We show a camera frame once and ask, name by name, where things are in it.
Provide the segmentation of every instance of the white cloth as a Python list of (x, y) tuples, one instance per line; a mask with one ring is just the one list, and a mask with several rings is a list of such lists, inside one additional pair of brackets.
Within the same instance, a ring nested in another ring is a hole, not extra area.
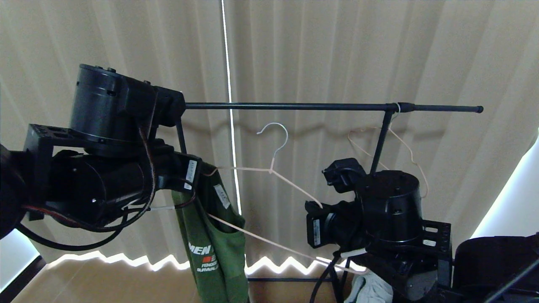
[(373, 272), (355, 275), (352, 292), (344, 303), (391, 303), (393, 288)]

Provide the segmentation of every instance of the green shirt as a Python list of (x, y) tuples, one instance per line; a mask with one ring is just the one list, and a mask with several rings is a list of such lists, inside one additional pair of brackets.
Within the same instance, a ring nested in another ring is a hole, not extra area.
[[(202, 163), (202, 173), (214, 169)], [(172, 198), (178, 205), (189, 201), (191, 196), (173, 191)], [(230, 206), (219, 172), (210, 177), (201, 174), (195, 200), (176, 213), (202, 302), (246, 303), (245, 235), (206, 215), (212, 214), (240, 228), (245, 225), (245, 219)]]

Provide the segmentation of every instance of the garment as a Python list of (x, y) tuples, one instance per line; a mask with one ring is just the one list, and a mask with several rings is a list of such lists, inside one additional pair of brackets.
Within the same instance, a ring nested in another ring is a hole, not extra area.
[(377, 274), (355, 275), (352, 291), (344, 303), (391, 303), (393, 288)]
[[(245, 225), (236, 213), (215, 167), (202, 163), (195, 200), (176, 210), (191, 271), (198, 294), (207, 303), (245, 303), (248, 284), (245, 276), (245, 235), (206, 215), (210, 213), (240, 228)], [(174, 204), (183, 204), (190, 195), (173, 192)]]

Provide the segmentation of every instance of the black baseboard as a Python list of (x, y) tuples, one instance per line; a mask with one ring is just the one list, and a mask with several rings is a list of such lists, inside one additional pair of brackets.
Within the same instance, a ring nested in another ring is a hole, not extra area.
[(42, 256), (37, 256), (9, 285), (0, 293), (0, 303), (11, 302), (36, 274), (45, 267)]

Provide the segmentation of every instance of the barcode label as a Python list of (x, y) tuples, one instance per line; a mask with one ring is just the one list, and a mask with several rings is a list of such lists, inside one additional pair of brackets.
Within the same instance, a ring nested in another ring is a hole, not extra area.
[(314, 246), (320, 245), (320, 219), (313, 221)]
[(215, 192), (217, 193), (219, 200), (221, 200), (221, 203), (223, 204), (224, 208), (228, 209), (230, 206), (230, 200), (229, 197), (226, 195), (226, 191), (223, 189), (221, 184), (215, 185), (213, 188), (215, 188)]
[[(185, 179), (189, 182), (193, 182), (195, 179), (195, 172), (197, 170), (197, 161), (195, 160), (189, 160), (189, 166), (187, 167), (187, 174), (185, 175)], [(184, 184), (183, 188), (191, 190), (193, 187), (189, 184)]]

